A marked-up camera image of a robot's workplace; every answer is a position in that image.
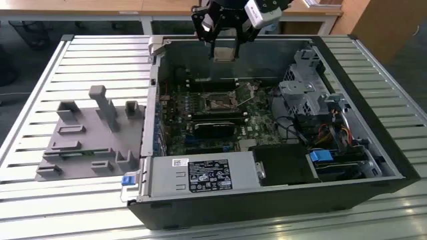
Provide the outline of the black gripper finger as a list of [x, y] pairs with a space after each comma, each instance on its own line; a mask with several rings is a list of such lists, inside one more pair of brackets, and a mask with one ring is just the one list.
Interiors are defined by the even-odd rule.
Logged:
[[217, 38], [221, 32], [221, 6], [194, 6], [191, 8], [191, 19], [198, 39], [210, 44], [209, 58], [215, 56]]
[[234, 42], [234, 59], [238, 59], [242, 44], [255, 41], [261, 29], [254, 27], [250, 17], [245, 16], [237, 20], [235, 30], [237, 36]]

